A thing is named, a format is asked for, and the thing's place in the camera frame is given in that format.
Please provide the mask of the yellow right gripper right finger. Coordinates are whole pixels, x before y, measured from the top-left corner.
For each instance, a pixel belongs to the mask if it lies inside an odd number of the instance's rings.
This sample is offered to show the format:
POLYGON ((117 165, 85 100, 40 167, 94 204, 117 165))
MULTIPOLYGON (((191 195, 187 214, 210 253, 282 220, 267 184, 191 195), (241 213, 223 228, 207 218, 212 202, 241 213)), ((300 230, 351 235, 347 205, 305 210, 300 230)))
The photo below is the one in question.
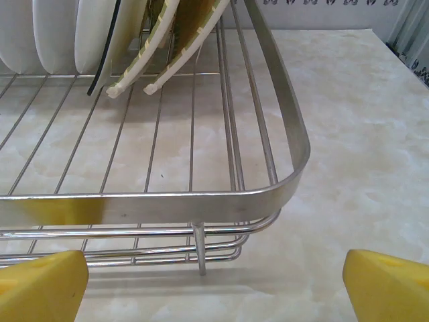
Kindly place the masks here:
POLYGON ((427 321, 428 265, 349 250, 343 282, 358 321, 427 321))

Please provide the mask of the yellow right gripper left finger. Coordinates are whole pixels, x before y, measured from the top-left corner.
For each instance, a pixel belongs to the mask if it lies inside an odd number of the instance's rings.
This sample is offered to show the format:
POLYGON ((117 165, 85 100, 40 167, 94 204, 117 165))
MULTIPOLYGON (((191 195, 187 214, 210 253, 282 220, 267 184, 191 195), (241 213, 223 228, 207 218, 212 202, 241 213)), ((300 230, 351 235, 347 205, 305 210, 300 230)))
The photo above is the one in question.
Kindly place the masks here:
POLYGON ((74 321, 88 284, 84 254, 70 250, 1 269, 2 321, 74 321))

